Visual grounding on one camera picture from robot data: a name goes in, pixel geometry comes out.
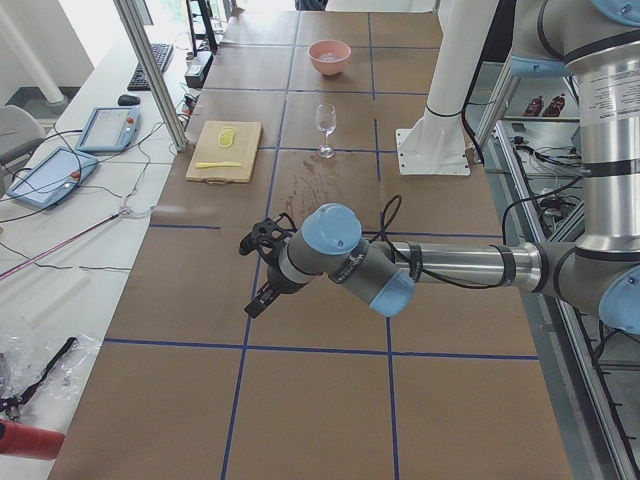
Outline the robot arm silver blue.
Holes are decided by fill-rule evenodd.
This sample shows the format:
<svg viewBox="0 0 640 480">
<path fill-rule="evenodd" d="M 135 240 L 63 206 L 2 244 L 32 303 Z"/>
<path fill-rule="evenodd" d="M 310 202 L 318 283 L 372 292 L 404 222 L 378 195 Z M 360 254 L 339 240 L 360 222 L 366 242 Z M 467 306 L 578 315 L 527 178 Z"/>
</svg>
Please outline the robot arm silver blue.
<svg viewBox="0 0 640 480">
<path fill-rule="evenodd" d="M 639 4 L 519 1 L 512 67 L 578 81 L 585 232 L 593 251 L 639 247 Z"/>
<path fill-rule="evenodd" d="M 267 281 L 246 306 L 255 318 L 282 294 L 327 276 L 372 310 L 394 317 L 419 283 L 471 290 L 517 287 L 562 300 L 604 324 L 639 332 L 639 256 L 597 253 L 572 243 L 462 246 L 368 240 L 356 214 L 328 203 L 296 232 L 266 218 L 241 240 L 241 255 L 258 252 Z"/>
</svg>

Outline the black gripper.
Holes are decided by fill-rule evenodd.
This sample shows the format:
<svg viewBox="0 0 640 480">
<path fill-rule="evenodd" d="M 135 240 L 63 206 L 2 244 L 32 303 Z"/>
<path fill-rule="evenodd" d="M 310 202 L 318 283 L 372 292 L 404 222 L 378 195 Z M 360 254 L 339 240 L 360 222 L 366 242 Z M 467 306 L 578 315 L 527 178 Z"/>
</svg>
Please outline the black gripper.
<svg viewBox="0 0 640 480">
<path fill-rule="evenodd" d="M 273 303 L 274 296 L 296 293 L 306 285 L 305 282 L 294 281 L 285 275 L 287 259 L 287 249 L 281 248 L 274 259 L 269 261 L 267 281 L 244 308 L 249 317 L 258 317 L 264 312 Z"/>
</svg>

